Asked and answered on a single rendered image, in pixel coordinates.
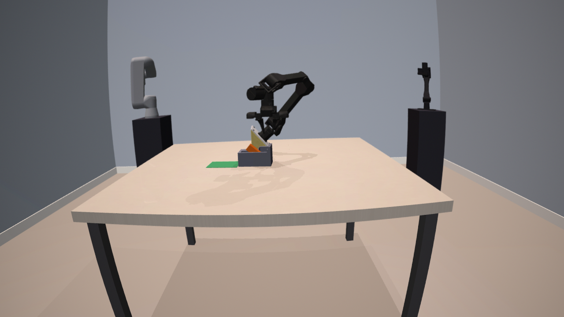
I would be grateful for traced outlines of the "orange l-shaped part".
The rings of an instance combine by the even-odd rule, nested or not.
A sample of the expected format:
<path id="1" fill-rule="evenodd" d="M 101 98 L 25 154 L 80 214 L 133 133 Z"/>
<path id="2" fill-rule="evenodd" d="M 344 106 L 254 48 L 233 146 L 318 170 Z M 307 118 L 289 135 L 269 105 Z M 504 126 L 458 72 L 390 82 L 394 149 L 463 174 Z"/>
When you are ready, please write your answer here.
<path id="1" fill-rule="evenodd" d="M 260 152 L 256 147 L 254 147 L 251 143 L 246 149 L 248 152 Z"/>

